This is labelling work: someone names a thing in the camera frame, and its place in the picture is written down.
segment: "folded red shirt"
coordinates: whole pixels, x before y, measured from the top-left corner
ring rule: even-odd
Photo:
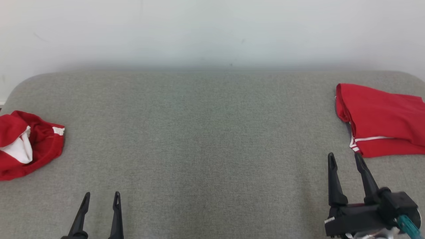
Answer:
[[[338,117],[351,124],[350,147],[364,157],[425,154],[425,103],[421,97],[338,84]]]
[[[64,130],[22,111],[0,116],[0,180],[25,176],[61,155]]]

